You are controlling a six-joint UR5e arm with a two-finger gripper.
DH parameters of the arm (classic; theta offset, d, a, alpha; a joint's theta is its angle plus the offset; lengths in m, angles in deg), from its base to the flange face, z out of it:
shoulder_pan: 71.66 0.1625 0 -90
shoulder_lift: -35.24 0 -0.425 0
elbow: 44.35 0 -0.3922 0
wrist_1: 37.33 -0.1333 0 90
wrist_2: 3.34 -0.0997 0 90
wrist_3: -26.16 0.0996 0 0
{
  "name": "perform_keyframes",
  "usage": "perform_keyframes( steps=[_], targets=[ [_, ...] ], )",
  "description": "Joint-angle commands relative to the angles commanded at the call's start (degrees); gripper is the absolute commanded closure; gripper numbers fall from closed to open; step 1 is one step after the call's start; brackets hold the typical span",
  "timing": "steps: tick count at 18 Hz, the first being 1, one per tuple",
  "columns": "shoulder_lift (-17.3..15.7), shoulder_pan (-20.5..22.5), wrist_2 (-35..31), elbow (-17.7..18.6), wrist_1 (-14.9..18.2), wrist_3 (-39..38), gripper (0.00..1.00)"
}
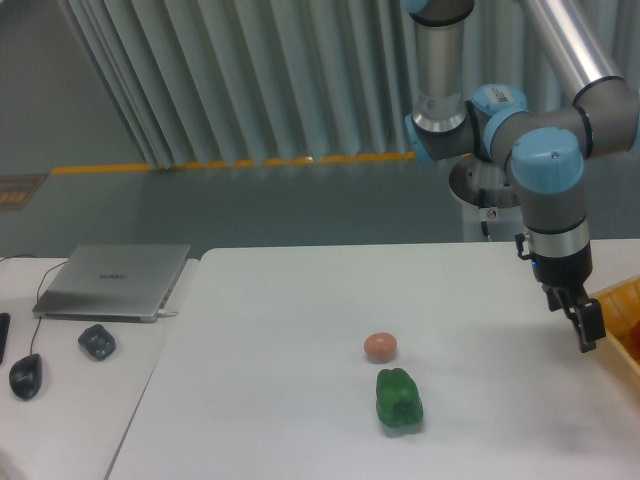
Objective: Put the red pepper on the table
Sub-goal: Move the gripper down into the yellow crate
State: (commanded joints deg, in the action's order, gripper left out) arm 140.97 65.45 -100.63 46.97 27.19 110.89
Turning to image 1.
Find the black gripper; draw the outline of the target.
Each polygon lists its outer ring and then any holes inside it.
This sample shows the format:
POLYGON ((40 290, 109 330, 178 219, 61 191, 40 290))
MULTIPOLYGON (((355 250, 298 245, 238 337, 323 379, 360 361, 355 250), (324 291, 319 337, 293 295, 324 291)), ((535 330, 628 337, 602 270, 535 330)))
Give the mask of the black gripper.
POLYGON ((601 305, 590 298, 584 283, 593 270, 591 244, 587 243, 571 255, 550 257, 529 246, 535 279, 541 284, 550 311, 562 310, 573 325, 577 325, 579 349, 594 350, 606 337, 601 305))

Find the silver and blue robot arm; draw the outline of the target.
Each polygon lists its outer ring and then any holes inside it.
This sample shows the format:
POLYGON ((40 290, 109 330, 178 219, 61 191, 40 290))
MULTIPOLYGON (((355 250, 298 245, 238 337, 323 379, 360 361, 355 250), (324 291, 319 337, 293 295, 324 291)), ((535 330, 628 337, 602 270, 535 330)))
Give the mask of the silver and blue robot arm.
POLYGON ((592 271, 583 172, 587 159, 639 146, 639 94, 574 1, 525 1, 521 8, 570 99, 531 113, 524 95, 486 85, 462 97, 462 47, 470 1, 407 1, 414 21, 418 98, 406 125, 413 151, 435 162, 471 154, 502 173, 519 201, 520 259, 531 264, 552 311, 571 321, 580 350, 605 335, 600 303, 584 284, 592 271))

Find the round robot base mount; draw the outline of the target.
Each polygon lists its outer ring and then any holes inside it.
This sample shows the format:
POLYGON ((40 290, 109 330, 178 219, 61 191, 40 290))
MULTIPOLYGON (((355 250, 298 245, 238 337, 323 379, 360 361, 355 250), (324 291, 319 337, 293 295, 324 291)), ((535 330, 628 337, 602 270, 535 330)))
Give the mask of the round robot base mount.
POLYGON ((496 164, 466 154, 449 173, 449 187, 459 200, 478 208, 520 206, 515 190, 496 164))

